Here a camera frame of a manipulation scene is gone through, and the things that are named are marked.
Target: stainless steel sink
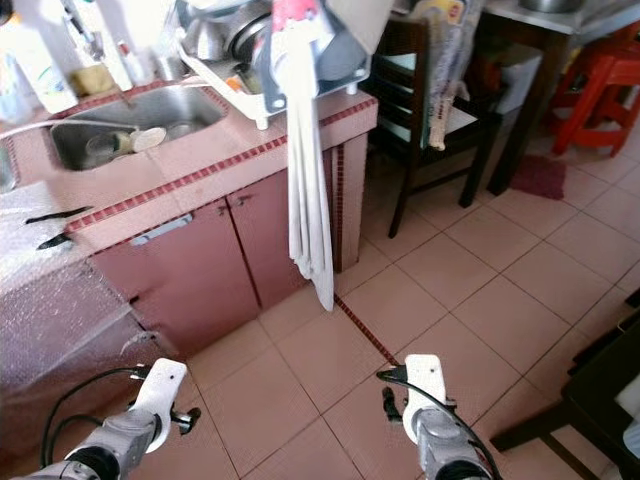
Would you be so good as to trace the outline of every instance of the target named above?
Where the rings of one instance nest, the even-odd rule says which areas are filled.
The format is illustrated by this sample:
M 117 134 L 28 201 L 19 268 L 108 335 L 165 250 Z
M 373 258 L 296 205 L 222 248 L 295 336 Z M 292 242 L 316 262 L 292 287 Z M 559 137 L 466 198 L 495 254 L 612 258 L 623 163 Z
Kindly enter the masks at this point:
M 157 88 L 131 97 L 132 107 L 122 100 L 70 115 L 74 120 L 99 120 L 138 125 L 142 129 L 168 129 L 165 142 L 213 125 L 222 118 L 218 106 L 200 88 L 170 86 Z M 91 157 L 87 142 L 101 133 L 114 131 L 110 127 L 92 125 L 56 125 L 51 129 L 62 165 L 68 170 L 90 170 L 111 161 Z

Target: cabinet door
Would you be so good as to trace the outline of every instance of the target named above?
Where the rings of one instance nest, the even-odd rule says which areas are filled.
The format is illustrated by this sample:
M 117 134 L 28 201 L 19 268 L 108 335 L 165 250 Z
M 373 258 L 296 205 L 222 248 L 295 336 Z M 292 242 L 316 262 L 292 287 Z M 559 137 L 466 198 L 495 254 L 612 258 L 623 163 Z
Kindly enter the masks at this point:
M 224 200 L 193 212 L 184 227 L 95 257 L 145 328 L 186 356 L 257 317 L 258 303 Z
M 325 154 L 327 188 L 331 185 L 330 160 Z M 287 171 L 282 170 L 229 195 L 238 237 L 264 309 L 306 283 L 289 258 L 287 186 Z

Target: dish rack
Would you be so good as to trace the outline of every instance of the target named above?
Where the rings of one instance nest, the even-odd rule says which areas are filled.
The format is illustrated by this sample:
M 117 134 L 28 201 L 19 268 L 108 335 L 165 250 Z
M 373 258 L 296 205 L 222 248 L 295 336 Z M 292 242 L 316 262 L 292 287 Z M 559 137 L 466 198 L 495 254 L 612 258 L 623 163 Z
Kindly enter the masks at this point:
M 202 79 L 211 85 L 220 95 L 222 95 L 231 105 L 240 110 L 244 116 L 256 122 L 258 130 L 266 130 L 269 128 L 269 117 L 286 110 L 285 102 L 282 105 L 274 104 L 272 111 L 267 110 L 265 104 L 265 95 L 248 94 L 245 92 L 236 92 L 227 83 L 225 79 L 234 75 L 233 67 L 238 64 L 237 60 L 222 60 L 217 62 L 202 61 L 196 57 L 188 55 L 180 42 L 178 43 L 178 52 L 180 58 L 191 69 L 196 72 Z M 346 78 L 339 82 L 321 82 L 320 96 L 333 93 L 338 90 L 346 89 L 349 95 L 355 95 L 358 91 L 358 83 L 366 80 L 371 71 L 371 59 L 368 58 L 364 68 L 360 68 L 354 72 L 352 77 Z

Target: wall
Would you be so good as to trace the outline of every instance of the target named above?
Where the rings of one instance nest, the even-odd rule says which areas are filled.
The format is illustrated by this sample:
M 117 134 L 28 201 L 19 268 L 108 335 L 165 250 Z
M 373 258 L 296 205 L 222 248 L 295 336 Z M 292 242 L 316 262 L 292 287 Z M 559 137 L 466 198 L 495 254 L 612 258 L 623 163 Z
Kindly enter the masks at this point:
M 155 44 L 171 0 L 96 0 L 114 40 L 124 40 L 134 51 Z M 25 24 L 36 28 L 63 72 L 81 66 L 62 24 L 59 0 L 13 0 Z

